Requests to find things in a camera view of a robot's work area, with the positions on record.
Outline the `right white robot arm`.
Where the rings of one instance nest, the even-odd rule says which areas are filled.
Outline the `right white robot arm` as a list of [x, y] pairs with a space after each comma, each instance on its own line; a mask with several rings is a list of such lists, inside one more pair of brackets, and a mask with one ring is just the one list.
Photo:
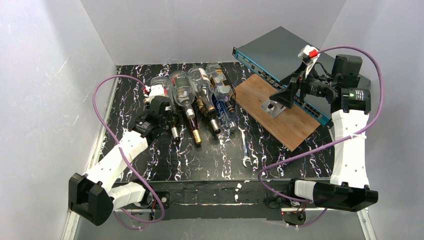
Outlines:
[[313, 202], [317, 207], [358, 212], [378, 201], [365, 168], [365, 133], [371, 111], [371, 93], [360, 87], [359, 56], [339, 54], [331, 72], [318, 75], [315, 61], [305, 59], [288, 75], [286, 87], [270, 96], [291, 108], [306, 95], [325, 98], [330, 104], [335, 133], [334, 166], [329, 183], [292, 179], [285, 191], [291, 198]]

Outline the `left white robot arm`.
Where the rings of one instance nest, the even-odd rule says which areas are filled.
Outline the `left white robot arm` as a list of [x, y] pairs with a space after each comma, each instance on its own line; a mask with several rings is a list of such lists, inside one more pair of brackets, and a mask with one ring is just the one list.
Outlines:
[[103, 159], [83, 174], [74, 173], [68, 182], [69, 209], [96, 226], [106, 222], [112, 212], [140, 203], [151, 193], [161, 210], [161, 198], [143, 178], [114, 187], [121, 173], [132, 169], [132, 161], [147, 150], [170, 125], [171, 100], [155, 96], [143, 114], [130, 125]]

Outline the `clear bottle dark label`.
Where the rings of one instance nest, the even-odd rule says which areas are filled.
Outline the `clear bottle dark label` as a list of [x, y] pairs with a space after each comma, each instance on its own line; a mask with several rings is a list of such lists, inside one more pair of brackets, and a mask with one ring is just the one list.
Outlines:
[[186, 117], [191, 120], [195, 115], [192, 104], [195, 99], [188, 75], [184, 71], [174, 71], [170, 74], [175, 102], [184, 109]]

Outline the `clear bottle red label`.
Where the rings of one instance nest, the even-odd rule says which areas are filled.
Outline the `clear bottle red label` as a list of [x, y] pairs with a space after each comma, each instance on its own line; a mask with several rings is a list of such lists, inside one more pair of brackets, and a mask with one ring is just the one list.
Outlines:
[[175, 110], [172, 83], [164, 76], [156, 76], [150, 81], [150, 93], [148, 95], [148, 101], [151, 104], [154, 97], [163, 96], [170, 99], [170, 109]]

